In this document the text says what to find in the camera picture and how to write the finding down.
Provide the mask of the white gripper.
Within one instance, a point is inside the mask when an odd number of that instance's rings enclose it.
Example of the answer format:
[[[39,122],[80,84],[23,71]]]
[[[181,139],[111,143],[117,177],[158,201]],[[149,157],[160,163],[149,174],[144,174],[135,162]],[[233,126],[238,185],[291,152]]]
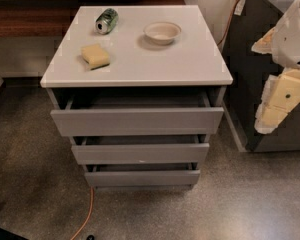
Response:
[[[300,0],[295,0],[276,24],[256,41],[251,50],[272,54],[273,61],[286,68],[279,76],[270,75],[265,83],[255,115],[255,129],[272,133],[300,103]]]

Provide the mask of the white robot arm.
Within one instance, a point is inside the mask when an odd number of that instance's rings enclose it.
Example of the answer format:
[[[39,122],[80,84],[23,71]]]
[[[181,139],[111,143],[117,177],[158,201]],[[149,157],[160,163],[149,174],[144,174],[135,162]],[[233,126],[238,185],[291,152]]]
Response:
[[[300,103],[300,0],[292,3],[251,50],[271,54],[272,60],[283,67],[281,74],[270,75],[265,82],[255,115],[256,131],[270,134]]]

